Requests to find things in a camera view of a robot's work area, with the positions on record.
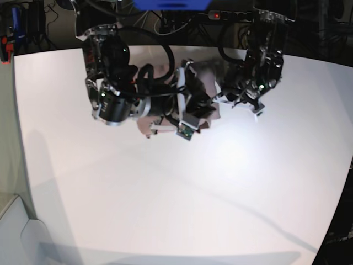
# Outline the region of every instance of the electronic equipment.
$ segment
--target electronic equipment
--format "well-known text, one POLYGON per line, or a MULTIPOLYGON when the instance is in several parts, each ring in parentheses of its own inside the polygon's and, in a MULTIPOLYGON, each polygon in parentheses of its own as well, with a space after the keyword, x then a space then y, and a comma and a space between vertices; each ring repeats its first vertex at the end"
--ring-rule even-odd
MULTIPOLYGON (((261 115, 264 105, 260 98, 280 82, 288 27, 296 14, 294 0, 280 1, 280 6, 276 4, 278 1, 257 0, 255 6, 266 9, 254 8, 247 16, 252 23, 247 33, 249 49, 245 60, 233 59, 224 53, 222 39, 227 28, 234 23, 231 19, 224 20, 218 50, 229 62, 229 69, 220 82, 221 93, 210 98, 192 69, 192 60, 185 60, 175 69, 173 53, 160 36, 131 26, 118 28, 116 17, 119 14, 109 9, 108 2, 106 6, 104 2, 94 0, 71 2, 76 14, 76 37, 83 41, 87 71, 85 82, 93 118, 106 125, 117 126, 127 119, 158 116, 159 122, 152 123, 151 130, 156 133, 174 129, 176 134, 187 140, 199 130, 201 119, 215 111, 214 102, 234 107, 248 105, 255 115, 261 115), (107 15, 102 17, 96 15, 97 12, 107 15), (129 47, 120 36, 124 31, 149 36, 164 48, 169 59, 169 71, 163 77, 154 78, 154 68, 150 64, 140 70, 129 65, 129 47), (171 126, 161 126, 162 119, 167 119, 171 126)), ((173 16, 172 11, 163 14, 166 14, 163 17, 166 21, 168 16, 173 16)), ((192 13, 185 13, 186 19, 189 15, 192 13)), ((221 18, 220 13, 211 15, 221 18)))

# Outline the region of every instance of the blue object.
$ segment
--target blue object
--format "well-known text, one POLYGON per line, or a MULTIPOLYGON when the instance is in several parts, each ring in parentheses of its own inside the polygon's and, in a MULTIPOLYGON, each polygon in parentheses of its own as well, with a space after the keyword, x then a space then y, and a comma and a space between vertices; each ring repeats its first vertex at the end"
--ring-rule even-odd
POLYGON ((18 7, 12 8, 12 21, 15 43, 19 44, 26 37, 26 33, 25 30, 21 28, 21 15, 18 7))
POLYGON ((211 0, 134 0, 140 10, 205 10, 211 0))

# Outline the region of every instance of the orange object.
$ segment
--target orange object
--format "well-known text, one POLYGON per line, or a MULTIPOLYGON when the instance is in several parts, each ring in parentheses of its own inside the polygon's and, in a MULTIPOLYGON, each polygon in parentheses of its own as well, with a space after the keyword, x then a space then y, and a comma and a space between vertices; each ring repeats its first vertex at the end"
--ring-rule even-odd
POLYGON ((3 65, 8 65, 11 63, 11 53, 14 51, 14 46, 13 44, 7 44, 6 45, 6 52, 8 54, 9 60, 7 62, 2 62, 3 65))

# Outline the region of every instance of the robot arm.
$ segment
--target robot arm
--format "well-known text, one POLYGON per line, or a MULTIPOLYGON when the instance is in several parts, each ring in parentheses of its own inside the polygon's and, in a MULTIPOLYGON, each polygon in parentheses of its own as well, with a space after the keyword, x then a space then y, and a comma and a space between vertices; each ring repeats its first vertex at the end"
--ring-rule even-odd
MULTIPOLYGON (((220 84, 222 92, 210 98, 192 69, 192 61, 184 61, 175 70, 173 53, 158 36, 131 26, 118 29, 115 18, 96 15, 97 10, 84 0, 71 1, 76 14, 76 36, 83 41, 92 116, 107 125, 121 125, 131 118, 159 116, 170 121, 179 136, 190 140, 199 130, 200 120, 215 111, 212 104, 219 98, 226 96, 234 106, 249 103, 257 114, 263 108, 260 97, 275 88, 281 78, 288 30, 287 18, 281 14, 254 11, 245 61, 230 59, 222 54, 220 47, 222 57, 230 62, 229 70, 220 84), (152 65, 147 64, 140 70, 129 65, 129 47, 120 37, 122 31, 134 31, 157 40, 168 55, 168 73, 154 79, 152 65)), ((151 129, 164 128, 151 124, 151 129)))

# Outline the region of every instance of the white tabletop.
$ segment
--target white tabletop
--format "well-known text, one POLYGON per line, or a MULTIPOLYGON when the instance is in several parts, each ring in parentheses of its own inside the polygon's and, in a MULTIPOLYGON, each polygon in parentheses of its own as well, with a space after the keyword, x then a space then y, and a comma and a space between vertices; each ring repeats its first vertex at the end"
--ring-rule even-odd
MULTIPOLYGON (((177 61, 218 57, 173 50, 177 61)), ((158 47, 131 53, 138 65, 166 61, 158 47)), ((257 123, 221 106, 191 142, 94 121, 84 79, 80 49, 15 58, 35 210, 63 263, 313 262, 353 155, 353 69, 285 56, 257 123)))

